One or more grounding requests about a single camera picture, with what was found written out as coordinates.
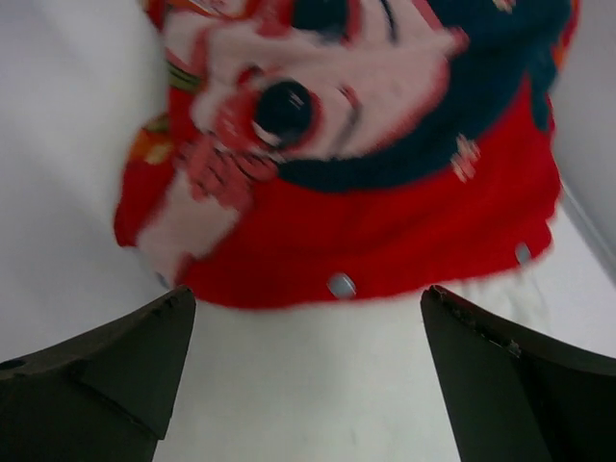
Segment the red patterned pillowcase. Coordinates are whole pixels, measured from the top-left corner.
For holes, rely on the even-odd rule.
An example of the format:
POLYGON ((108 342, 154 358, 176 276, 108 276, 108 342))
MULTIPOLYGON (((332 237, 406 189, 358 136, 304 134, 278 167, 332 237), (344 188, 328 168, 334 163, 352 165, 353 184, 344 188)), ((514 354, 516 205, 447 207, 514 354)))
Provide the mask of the red patterned pillowcase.
POLYGON ((167 105, 114 232, 239 309, 509 274, 552 244, 577 1, 146 1, 167 105))

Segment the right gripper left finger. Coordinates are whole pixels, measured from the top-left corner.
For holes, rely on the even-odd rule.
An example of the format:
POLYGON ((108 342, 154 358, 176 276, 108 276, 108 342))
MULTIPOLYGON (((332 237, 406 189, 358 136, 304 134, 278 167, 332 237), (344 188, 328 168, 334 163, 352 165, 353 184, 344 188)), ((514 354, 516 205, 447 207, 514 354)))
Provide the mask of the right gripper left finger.
POLYGON ((2 460, 152 460, 167 435, 195 312, 182 287, 2 362, 2 460))

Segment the white pillow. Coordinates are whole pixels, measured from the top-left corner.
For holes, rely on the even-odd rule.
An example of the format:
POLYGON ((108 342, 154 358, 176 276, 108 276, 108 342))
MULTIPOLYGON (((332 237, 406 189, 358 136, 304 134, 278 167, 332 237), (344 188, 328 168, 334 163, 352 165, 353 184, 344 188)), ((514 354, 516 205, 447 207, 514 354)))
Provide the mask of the white pillow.
MULTIPOLYGON (((146 1, 1 5, 1 356, 117 318, 166 285, 114 219, 141 128, 167 105, 146 1)), ((547 329, 538 259, 439 283, 547 329)), ((196 299, 158 461, 454 461, 416 292, 285 309, 196 299)))

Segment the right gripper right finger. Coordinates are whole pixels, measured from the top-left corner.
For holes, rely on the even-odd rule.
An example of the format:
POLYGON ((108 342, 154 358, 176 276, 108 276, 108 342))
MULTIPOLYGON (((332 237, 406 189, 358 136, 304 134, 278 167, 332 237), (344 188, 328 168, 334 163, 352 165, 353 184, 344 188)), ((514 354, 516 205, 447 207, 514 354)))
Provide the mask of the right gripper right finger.
POLYGON ((614 460, 614 359, 439 286, 421 311, 461 460, 614 460))

